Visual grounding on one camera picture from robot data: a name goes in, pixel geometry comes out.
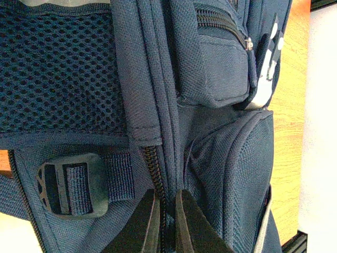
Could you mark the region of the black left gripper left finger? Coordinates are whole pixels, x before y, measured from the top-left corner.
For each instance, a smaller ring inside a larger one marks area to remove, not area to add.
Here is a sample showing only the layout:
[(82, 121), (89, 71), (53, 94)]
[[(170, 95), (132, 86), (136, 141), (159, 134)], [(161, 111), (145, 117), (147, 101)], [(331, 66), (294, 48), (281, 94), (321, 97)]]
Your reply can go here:
[(159, 252), (160, 201), (147, 190), (120, 233), (102, 252)]

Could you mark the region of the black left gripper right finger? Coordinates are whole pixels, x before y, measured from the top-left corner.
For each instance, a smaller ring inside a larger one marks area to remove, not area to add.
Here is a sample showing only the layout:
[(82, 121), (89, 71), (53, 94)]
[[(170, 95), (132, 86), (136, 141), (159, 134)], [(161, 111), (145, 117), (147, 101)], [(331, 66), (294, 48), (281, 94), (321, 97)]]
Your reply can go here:
[(180, 190), (175, 203), (176, 252), (233, 252), (207, 221), (190, 192)]

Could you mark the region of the navy blue student backpack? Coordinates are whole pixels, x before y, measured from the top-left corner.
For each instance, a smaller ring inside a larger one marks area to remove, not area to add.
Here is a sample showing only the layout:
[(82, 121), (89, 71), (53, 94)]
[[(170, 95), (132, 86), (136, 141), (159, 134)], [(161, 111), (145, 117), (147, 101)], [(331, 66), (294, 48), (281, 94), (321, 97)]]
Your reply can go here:
[(281, 252), (273, 112), (291, 1), (1, 1), (1, 212), (102, 252), (143, 195), (176, 252), (187, 190), (233, 252)]

